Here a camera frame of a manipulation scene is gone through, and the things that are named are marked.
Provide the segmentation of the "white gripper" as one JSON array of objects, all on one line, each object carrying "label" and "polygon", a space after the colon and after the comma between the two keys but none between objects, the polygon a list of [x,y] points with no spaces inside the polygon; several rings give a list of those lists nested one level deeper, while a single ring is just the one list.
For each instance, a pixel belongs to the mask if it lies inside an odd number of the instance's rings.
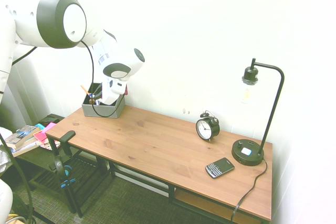
[{"label": "white gripper", "polygon": [[104,77],[102,79],[101,102],[107,105],[113,104],[120,95],[124,95],[127,89],[127,81]]}]

